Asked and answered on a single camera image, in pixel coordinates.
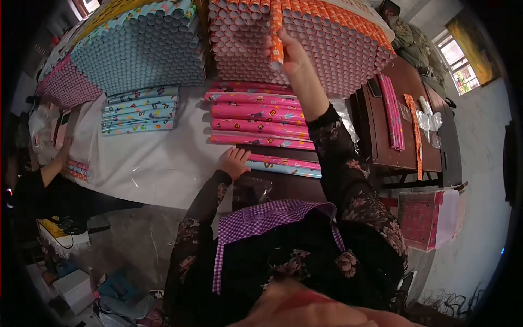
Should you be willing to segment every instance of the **plastic bag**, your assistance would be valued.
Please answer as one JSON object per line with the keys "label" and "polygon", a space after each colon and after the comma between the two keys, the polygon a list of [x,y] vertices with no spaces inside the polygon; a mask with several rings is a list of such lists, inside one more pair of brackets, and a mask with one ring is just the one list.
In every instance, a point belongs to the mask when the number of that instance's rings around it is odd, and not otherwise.
{"label": "plastic bag", "polygon": [[260,178],[241,176],[234,182],[233,208],[235,210],[269,202],[272,182]]}

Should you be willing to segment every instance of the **stack of paper rolls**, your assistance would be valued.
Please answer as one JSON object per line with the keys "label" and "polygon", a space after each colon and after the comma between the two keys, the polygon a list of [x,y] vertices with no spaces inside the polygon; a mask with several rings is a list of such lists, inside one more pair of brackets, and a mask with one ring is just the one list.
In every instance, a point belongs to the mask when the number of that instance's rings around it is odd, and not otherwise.
{"label": "stack of paper rolls", "polygon": [[[211,0],[209,9],[212,51],[225,80],[288,84],[275,70],[283,56],[274,35],[280,21],[302,43],[329,93],[355,93],[396,57],[378,25],[324,1]],[[270,57],[263,55],[266,35]]]}
{"label": "stack of paper rolls", "polygon": [[145,87],[201,85],[204,44],[191,0],[151,3],[99,26],[71,61],[107,95]]}
{"label": "stack of paper rolls", "polygon": [[102,90],[91,83],[72,63],[67,55],[38,85],[37,94],[62,109],[71,109],[95,100]]}

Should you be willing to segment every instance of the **window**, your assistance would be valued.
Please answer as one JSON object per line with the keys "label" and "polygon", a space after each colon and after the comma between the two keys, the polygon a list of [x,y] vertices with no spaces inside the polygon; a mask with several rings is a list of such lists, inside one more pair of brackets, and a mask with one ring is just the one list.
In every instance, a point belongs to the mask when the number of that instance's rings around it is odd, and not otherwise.
{"label": "window", "polygon": [[463,95],[480,85],[472,66],[449,31],[445,30],[434,39],[434,44],[454,80],[459,95]]}

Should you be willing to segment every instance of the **cable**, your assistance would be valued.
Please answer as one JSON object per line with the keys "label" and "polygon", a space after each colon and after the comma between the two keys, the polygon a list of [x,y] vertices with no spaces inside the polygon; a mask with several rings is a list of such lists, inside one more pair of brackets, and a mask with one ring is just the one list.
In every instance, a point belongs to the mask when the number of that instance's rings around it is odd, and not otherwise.
{"label": "cable", "polygon": [[42,225],[42,227],[43,227],[43,228],[44,228],[44,229],[49,233],[49,235],[51,235],[51,236],[54,238],[54,240],[55,240],[55,241],[56,241],[56,242],[57,242],[61,247],[63,247],[64,249],[69,250],[69,249],[71,249],[71,248],[74,246],[74,237],[73,237],[72,235],[71,235],[71,240],[72,240],[72,244],[71,244],[71,246],[69,246],[69,247],[63,246],[62,243],[58,242],[58,240],[56,239],[56,237],[54,237],[54,235],[51,234],[51,232],[47,230],[47,228],[46,228],[46,227],[45,227],[45,226],[40,222],[40,220],[37,219],[36,221],[38,221],[38,223],[39,223],[40,225]]}

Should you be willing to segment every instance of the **floral sleeve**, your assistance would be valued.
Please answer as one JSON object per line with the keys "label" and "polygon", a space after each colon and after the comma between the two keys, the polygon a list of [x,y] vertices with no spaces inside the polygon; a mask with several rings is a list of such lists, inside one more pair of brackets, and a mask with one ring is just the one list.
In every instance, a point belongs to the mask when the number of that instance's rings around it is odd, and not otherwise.
{"label": "floral sleeve", "polygon": [[337,218],[373,227],[393,247],[406,268],[407,249],[400,226],[367,181],[369,166],[356,153],[336,110],[330,105],[324,115],[307,125],[322,168],[323,192],[338,208]]}
{"label": "floral sleeve", "polygon": [[217,170],[202,187],[178,225],[164,287],[166,304],[175,298],[178,286],[184,283],[189,268],[197,258],[198,250],[212,242],[211,224],[231,183],[232,179],[226,172]]}

